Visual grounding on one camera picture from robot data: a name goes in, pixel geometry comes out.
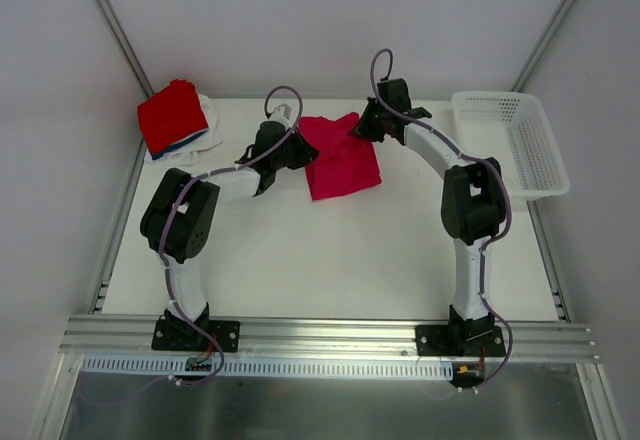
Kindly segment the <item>crimson pink t-shirt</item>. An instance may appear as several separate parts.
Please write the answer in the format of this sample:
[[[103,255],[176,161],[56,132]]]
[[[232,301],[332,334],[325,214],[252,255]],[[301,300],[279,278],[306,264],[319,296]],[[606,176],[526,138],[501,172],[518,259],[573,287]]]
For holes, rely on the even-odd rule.
[[[350,135],[359,120],[356,112],[336,120],[301,118],[300,133],[318,151],[305,167],[312,201],[351,195],[382,183],[373,144]]]

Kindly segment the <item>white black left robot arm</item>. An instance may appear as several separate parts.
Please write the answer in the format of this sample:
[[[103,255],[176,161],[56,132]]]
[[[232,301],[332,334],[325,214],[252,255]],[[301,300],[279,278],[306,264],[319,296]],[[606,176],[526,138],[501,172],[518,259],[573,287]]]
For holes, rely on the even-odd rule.
[[[218,205],[263,194],[281,169],[297,170],[319,156],[296,127],[263,122],[244,154],[231,167],[193,176],[169,169],[158,185],[140,223],[140,232],[154,251],[169,297],[156,322],[156,351],[231,351],[229,340],[212,325],[197,257],[207,244]]]

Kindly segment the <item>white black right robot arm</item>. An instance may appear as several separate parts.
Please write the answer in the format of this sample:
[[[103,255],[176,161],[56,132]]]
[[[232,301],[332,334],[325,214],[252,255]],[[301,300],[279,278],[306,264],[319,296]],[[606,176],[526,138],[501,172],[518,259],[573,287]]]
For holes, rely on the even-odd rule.
[[[444,325],[419,325],[421,356],[504,358],[509,331],[488,302],[490,247],[509,230],[512,211],[494,158],[462,151],[447,134],[428,124],[431,114],[415,108],[406,82],[373,81],[373,95],[351,134],[370,142],[391,137],[419,155],[443,182],[440,215],[454,242],[456,284]]]

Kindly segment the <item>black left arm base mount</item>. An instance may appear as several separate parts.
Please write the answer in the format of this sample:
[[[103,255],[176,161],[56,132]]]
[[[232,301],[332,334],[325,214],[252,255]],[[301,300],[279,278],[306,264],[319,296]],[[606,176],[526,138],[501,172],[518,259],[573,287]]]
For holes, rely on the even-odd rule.
[[[196,325],[217,341],[224,353],[238,351],[240,323],[230,320],[199,318]],[[204,352],[211,342],[190,325],[169,315],[161,316],[155,323],[151,349],[164,352]]]

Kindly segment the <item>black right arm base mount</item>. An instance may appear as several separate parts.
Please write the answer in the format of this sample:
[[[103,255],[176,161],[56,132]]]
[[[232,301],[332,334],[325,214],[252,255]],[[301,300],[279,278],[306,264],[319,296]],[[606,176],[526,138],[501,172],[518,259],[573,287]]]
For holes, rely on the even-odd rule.
[[[417,354],[420,357],[485,357],[504,358],[506,341],[502,329],[464,338],[455,336],[448,325],[423,324],[414,329]]]

